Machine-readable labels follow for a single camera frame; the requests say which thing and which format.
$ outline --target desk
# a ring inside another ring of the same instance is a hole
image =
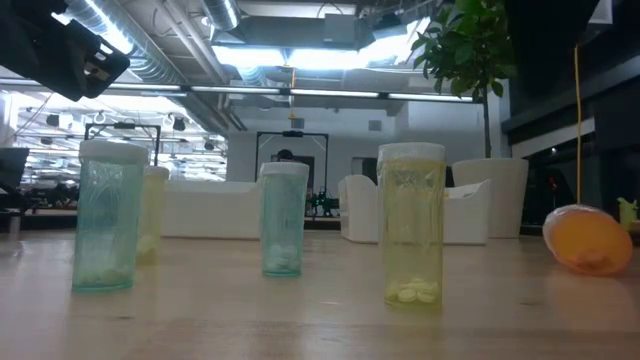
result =
[[[71,294],[72,233],[0,258],[3,359],[638,359],[640,262],[560,268],[539,239],[445,248],[442,315],[385,308],[379,251],[307,233],[303,276],[265,278],[256,241],[168,239],[132,290]]]

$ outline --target wooden table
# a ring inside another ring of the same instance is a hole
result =
[[[130,291],[71,294],[72,233],[0,257],[0,358],[635,359],[640,262],[575,276],[538,240],[445,249],[442,315],[382,302],[375,245],[308,233],[304,274],[260,274],[255,241],[168,239]]]

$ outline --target potted plant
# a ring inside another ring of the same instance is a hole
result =
[[[457,0],[455,7],[442,7],[419,34],[411,49],[424,49],[414,61],[423,75],[436,79],[435,90],[442,93],[445,80],[451,93],[461,96],[471,91],[474,102],[484,110],[484,152],[491,157],[488,94],[502,97],[499,80],[515,75],[511,38],[501,0]]]
[[[511,38],[502,0],[456,0],[442,7],[412,49],[424,49],[414,62],[425,78],[436,79],[442,93],[445,80],[451,93],[471,92],[484,110],[484,153],[491,157],[488,95],[502,97],[500,80],[515,76]],[[491,179],[490,238],[514,238],[520,232],[528,162],[522,159],[475,159],[452,166],[456,186]]]

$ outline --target person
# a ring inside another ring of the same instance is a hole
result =
[[[278,151],[276,155],[278,162],[295,162],[296,160],[293,158],[293,153],[289,149],[282,149]]]

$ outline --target white bottle cap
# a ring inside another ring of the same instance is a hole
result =
[[[307,177],[309,166],[299,162],[264,163],[260,167],[260,175],[289,174]]]
[[[144,170],[145,175],[149,176],[160,176],[163,180],[167,180],[169,178],[169,169],[162,166],[147,166]]]
[[[378,161],[418,158],[444,161],[444,146],[430,143],[397,143],[380,146]]]
[[[102,158],[125,160],[129,163],[146,164],[149,151],[138,145],[106,140],[85,140],[80,143],[80,158]]]

